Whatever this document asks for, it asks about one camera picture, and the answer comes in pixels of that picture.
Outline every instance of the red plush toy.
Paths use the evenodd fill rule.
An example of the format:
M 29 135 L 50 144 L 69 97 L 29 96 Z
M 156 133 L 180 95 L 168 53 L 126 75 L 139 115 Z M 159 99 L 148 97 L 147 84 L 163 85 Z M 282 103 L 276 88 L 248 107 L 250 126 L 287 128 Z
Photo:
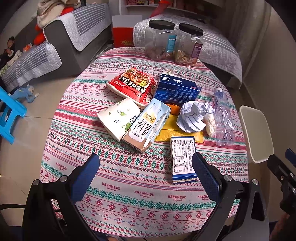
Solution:
M 65 7 L 61 13 L 61 16 L 66 14 L 66 13 L 69 13 L 69 12 L 72 12 L 74 10 L 74 8 L 72 7 Z M 46 39 L 45 39 L 45 36 L 44 36 L 44 33 L 43 33 L 43 30 L 36 24 L 35 26 L 35 30 L 38 32 L 36 38 L 34 39 L 34 45 L 40 45 L 42 44 Z

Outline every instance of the plastic bottle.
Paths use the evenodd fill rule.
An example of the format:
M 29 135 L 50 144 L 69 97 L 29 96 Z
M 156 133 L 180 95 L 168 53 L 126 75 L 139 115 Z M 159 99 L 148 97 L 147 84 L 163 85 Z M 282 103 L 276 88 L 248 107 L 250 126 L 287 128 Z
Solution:
M 234 144 L 234 127 L 229 110 L 229 102 L 226 93 L 220 88 L 214 89 L 212 96 L 215 109 L 216 145 L 229 146 Z

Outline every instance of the round table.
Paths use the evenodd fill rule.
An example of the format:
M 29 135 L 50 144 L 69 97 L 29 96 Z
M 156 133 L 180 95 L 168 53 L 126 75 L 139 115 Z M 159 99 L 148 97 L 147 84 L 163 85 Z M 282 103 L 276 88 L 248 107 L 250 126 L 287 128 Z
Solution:
M 198 100 L 211 102 L 220 87 L 228 95 L 235 128 L 235 144 L 218 147 L 205 134 L 196 143 L 205 160 L 225 175 L 248 181 L 244 136 L 233 101 L 217 77 L 198 62 L 184 67 L 170 61 L 153 62 L 144 49 L 116 48 L 93 62 L 66 89 L 50 126 L 42 158 L 40 179 L 56 181 L 69 175 L 92 154 L 100 156 L 100 168 L 82 201 L 76 206 L 88 225 L 97 231 L 120 236 L 156 237 L 186 233 L 201 228 L 211 214 L 211 201 L 201 183 L 172 185 L 170 144 L 154 142 L 140 154 L 124 142 L 115 141 L 97 117 L 97 112 L 122 100 L 106 83 L 136 67 L 158 80 L 159 73 L 174 69 L 177 75 L 202 87 Z M 234 215 L 238 201 L 231 209 Z

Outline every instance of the tiled floor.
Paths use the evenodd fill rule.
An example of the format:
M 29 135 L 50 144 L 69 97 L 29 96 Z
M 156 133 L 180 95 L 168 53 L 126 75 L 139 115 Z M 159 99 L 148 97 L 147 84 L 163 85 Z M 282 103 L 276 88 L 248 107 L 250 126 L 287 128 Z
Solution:
M 25 118 L 19 118 L 10 145 L 2 139 L 0 147 L 0 203 L 25 204 L 32 181 L 39 178 L 41 158 L 46 136 L 56 107 L 65 89 L 74 78 L 35 83 L 35 93 L 39 96 L 33 103 L 24 102 L 28 108 Z M 244 100 L 238 91 L 231 91 L 238 109 Z M 22 225 L 22 209 L 2 211 L 8 225 Z M 188 234 L 166 237 L 165 241 L 183 240 Z M 144 241 L 142 238 L 129 240 Z M 164 238 L 153 238 L 153 241 Z

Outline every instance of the dark blue cardboard box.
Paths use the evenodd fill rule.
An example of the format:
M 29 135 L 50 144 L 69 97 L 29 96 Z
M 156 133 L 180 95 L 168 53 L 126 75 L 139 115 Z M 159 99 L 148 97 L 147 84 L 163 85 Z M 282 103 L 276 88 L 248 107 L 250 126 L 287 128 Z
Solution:
M 196 100 L 201 89 L 193 81 L 160 74 L 154 98 L 165 104 L 182 106 L 182 104 L 190 100 Z

